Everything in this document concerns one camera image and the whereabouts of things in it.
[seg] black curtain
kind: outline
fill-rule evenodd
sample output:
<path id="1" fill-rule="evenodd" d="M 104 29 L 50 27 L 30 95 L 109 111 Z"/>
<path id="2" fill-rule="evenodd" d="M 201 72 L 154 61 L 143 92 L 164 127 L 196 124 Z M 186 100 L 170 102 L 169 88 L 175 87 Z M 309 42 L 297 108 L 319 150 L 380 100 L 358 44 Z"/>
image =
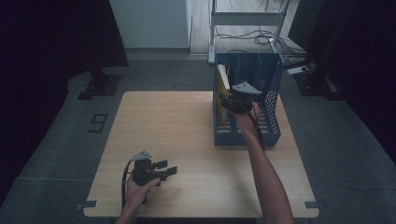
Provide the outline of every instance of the black curtain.
<path id="1" fill-rule="evenodd" d="M 389 1 L 361 0 L 331 64 L 346 101 L 396 162 L 396 14 Z"/>
<path id="2" fill-rule="evenodd" d="M 108 0 L 2 1 L 0 45 L 2 202 L 63 105 L 68 79 L 128 62 Z"/>

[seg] cable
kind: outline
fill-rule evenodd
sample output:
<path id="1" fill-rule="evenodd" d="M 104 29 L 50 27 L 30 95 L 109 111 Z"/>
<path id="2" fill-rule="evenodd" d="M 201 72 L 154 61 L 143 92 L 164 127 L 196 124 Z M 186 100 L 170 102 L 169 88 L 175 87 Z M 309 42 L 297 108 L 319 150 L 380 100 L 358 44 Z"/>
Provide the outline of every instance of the cable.
<path id="1" fill-rule="evenodd" d="M 217 3 L 218 3 L 218 0 L 213 0 L 213 1 L 215 1 L 215 10 L 217 10 Z M 232 4 L 231 0 L 229 0 L 229 3 L 230 3 L 230 7 L 233 9 L 233 11 L 235 11 L 235 8 L 233 7 L 233 4 Z M 259 10 L 259 8 L 260 8 L 263 4 L 264 4 L 264 0 L 262 0 L 262 3 L 257 7 L 257 11 Z M 265 6 L 265 11 L 267 11 L 268 8 L 271 8 L 273 11 L 278 10 L 278 9 L 279 9 L 279 11 L 281 11 L 281 9 L 282 9 L 282 7 L 283 7 L 283 4 L 284 4 L 284 0 L 281 0 L 279 6 L 276 6 L 275 1 L 273 1 L 273 5 L 270 6 L 270 1 L 269 1 L 269 0 L 266 0 L 266 3 L 265 3 L 265 5 L 266 5 L 266 6 Z M 209 26 L 211 26 L 210 13 L 211 13 L 211 11 L 210 11 L 210 9 L 209 9 Z M 263 45 L 263 46 L 264 46 L 264 45 L 271 44 L 270 38 L 273 38 L 273 39 L 274 39 L 274 37 L 275 37 L 275 34 L 274 34 L 273 32 L 264 31 L 264 30 L 262 30 L 262 27 L 261 27 L 261 26 L 259 27 L 258 30 L 249 32 L 249 33 L 244 34 L 244 35 L 226 35 L 226 34 L 220 34 L 219 31 L 218 31 L 218 27 L 217 27 L 217 26 L 215 26 L 215 31 L 216 31 L 216 35 L 215 35 L 215 36 L 219 36 L 220 38 L 225 38 L 225 39 L 241 39 L 241 40 L 253 39 L 253 41 L 254 41 L 255 44 L 259 44 L 259 45 Z M 290 47 L 290 46 L 286 43 L 286 41 L 289 41 L 289 42 L 293 43 L 291 40 L 284 39 L 284 38 L 282 38 L 282 37 L 279 37 L 277 43 L 278 43 L 278 45 L 280 46 L 282 57 L 285 57 L 285 58 L 286 58 L 286 61 L 287 61 L 290 65 L 293 65 L 293 63 L 291 63 L 291 61 L 290 61 L 290 58 L 303 58 L 303 59 L 305 59 L 306 61 L 310 61 L 310 60 L 311 60 L 311 57 L 308 55 L 307 52 L 305 52 L 305 50 Z M 233 52 L 233 51 L 247 52 L 247 51 L 240 50 L 240 49 L 232 49 L 232 50 L 229 50 L 229 51 L 227 51 L 227 52 Z"/>
<path id="2" fill-rule="evenodd" d="M 130 161 L 128 161 L 128 163 L 126 164 L 126 166 L 125 166 L 125 169 L 124 169 L 124 172 L 123 172 L 123 174 L 122 174 L 122 182 L 121 182 L 121 198 L 122 198 L 122 208 L 124 207 L 124 205 L 125 205 L 125 191 L 126 191 L 126 189 L 125 189 L 125 187 L 126 187 L 126 185 L 127 185 L 127 183 L 126 183 L 126 176 L 128 175 L 128 170 L 129 170 L 129 165 L 131 164 L 131 162 Z"/>
<path id="3" fill-rule="evenodd" d="M 253 106 L 253 112 L 254 112 L 254 119 L 257 120 L 256 108 L 254 106 Z"/>
<path id="4" fill-rule="evenodd" d="M 256 137 L 260 142 L 260 145 L 262 146 L 262 149 L 264 149 L 264 139 L 262 137 L 262 130 L 260 129 L 259 126 L 259 122 L 257 121 L 257 117 L 254 119 L 253 116 L 251 115 L 250 111 L 248 111 L 248 109 L 244 106 L 244 104 L 241 102 L 241 100 L 239 100 L 238 97 L 235 97 L 236 101 L 238 102 L 239 105 L 241 105 L 241 107 L 244 109 L 245 113 L 249 116 L 249 118 L 251 119 L 251 121 L 254 124 L 254 129 L 256 130 Z"/>

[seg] yellow book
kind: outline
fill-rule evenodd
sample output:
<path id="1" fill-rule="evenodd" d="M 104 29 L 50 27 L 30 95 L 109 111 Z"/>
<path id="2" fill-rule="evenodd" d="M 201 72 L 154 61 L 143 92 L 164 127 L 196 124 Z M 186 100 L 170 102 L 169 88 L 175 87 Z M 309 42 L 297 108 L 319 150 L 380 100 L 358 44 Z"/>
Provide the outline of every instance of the yellow book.
<path id="1" fill-rule="evenodd" d="M 223 64 L 218 65 L 218 94 L 217 94 L 217 108 L 219 112 L 219 119 L 220 124 L 225 125 L 226 117 L 227 117 L 227 110 L 221 106 L 221 97 L 228 98 L 230 94 L 230 83 L 228 82 L 228 76 Z"/>

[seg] black stand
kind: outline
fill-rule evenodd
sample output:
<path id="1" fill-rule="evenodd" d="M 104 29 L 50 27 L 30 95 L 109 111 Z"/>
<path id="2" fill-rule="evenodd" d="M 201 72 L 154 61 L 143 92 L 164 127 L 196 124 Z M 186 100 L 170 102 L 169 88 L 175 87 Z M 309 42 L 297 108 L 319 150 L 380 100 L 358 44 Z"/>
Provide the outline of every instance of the black stand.
<path id="1" fill-rule="evenodd" d="M 294 80 L 296 81 L 298 90 L 302 96 L 325 96 L 324 85 L 318 80 L 317 77 L 310 73 L 295 74 Z"/>
<path id="2" fill-rule="evenodd" d="M 91 100 L 93 96 L 114 96 L 119 87 L 121 76 L 106 76 L 101 67 L 90 69 L 92 80 L 79 100 Z"/>

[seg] blue wire basket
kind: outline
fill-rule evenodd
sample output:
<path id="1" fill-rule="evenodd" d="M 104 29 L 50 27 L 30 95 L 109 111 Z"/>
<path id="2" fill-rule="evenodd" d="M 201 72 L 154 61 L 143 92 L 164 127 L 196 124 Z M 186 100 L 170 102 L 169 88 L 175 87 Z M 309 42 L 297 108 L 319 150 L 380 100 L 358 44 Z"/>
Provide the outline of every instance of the blue wire basket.
<path id="1" fill-rule="evenodd" d="M 259 126 L 264 144 L 274 146 L 280 137 L 276 120 L 276 100 L 283 73 L 283 60 L 278 53 L 218 53 L 213 89 L 213 119 L 216 146 L 243 146 L 245 141 L 235 118 L 227 113 L 225 124 L 220 123 L 217 110 L 218 64 L 224 64 L 228 72 L 230 87 L 243 82 L 249 83 L 262 94 L 253 97 L 262 112 Z"/>

